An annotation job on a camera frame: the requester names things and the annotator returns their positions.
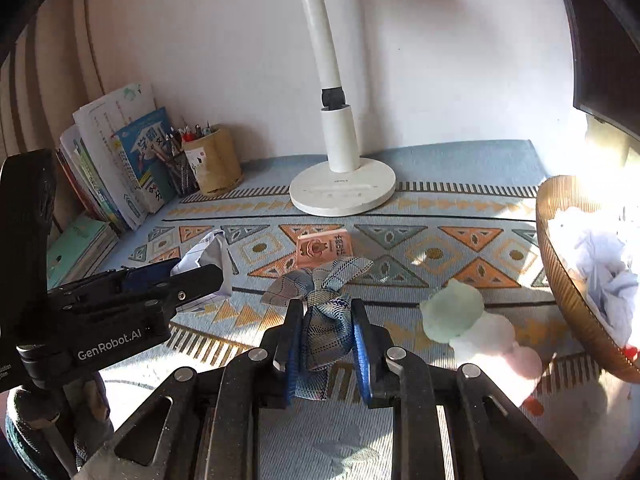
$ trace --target pen holder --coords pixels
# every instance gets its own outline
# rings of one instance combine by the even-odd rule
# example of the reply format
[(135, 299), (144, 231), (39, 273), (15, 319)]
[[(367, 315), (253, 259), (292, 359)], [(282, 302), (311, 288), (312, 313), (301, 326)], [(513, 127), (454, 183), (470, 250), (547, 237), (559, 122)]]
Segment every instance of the pen holder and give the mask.
[(242, 182), (242, 169), (231, 134), (226, 128), (184, 142), (182, 148), (202, 193), (219, 196)]
[(169, 169), (169, 177), (178, 196), (189, 196), (200, 189), (184, 152), (180, 152), (170, 158), (167, 167)]

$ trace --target mesh pen holder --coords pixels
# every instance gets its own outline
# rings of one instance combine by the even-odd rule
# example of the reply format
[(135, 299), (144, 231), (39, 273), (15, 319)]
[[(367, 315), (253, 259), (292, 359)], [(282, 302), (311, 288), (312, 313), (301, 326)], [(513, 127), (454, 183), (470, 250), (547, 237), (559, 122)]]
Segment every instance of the mesh pen holder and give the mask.
[(184, 152), (180, 152), (170, 158), (167, 167), (169, 169), (169, 177), (178, 196), (189, 196), (200, 189)]

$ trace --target metal screw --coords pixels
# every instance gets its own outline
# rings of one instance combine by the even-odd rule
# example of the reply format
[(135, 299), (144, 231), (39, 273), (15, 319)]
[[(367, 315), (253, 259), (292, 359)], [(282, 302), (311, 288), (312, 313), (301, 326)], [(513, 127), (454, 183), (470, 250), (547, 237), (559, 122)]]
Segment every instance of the metal screw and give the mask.
[(480, 376), (480, 368), (475, 364), (467, 363), (462, 367), (462, 373), (467, 379), (475, 379)]
[(180, 383), (185, 383), (193, 377), (193, 370), (191, 368), (178, 368), (174, 373), (174, 378)]
[(406, 350), (404, 348), (400, 348), (399, 346), (392, 346), (389, 350), (386, 351), (386, 356), (392, 361), (399, 361), (400, 359), (404, 359), (406, 357)]
[(249, 350), (249, 359), (251, 361), (262, 361), (266, 359), (268, 352), (264, 348), (254, 348), (253, 350)]

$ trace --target stack of books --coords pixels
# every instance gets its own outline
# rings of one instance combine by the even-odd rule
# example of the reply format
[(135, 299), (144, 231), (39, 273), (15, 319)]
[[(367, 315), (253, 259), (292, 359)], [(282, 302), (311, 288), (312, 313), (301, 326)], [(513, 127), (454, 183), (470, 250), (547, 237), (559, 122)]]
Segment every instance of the stack of books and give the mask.
[[(153, 121), (145, 120), (149, 114)], [(164, 143), (170, 128), (164, 108), (156, 110), (148, 83), (135, 83), (73, 116), (56, 150), (66, 177), (91, 218), (110, 222), (118, 234), (136, 230), (174, 196), (150, 148)]]
[(47, 251), (47, 288), (91, 276), (117, 241), (108, 222), (81, 214)]

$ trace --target white lamp base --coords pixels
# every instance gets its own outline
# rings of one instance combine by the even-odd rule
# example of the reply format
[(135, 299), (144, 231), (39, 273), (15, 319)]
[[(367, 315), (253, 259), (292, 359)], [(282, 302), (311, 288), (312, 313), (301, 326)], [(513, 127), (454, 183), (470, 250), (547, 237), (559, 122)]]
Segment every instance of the white lamp base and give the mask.
[(334, 173), (329, 163), (312, 166), (293, 179), (291, 201), (300, 211), (315, 216), (349, 216), (385, 203), (396, 190), (396, 174), (388, 165), (361, 158), (360, 167)]

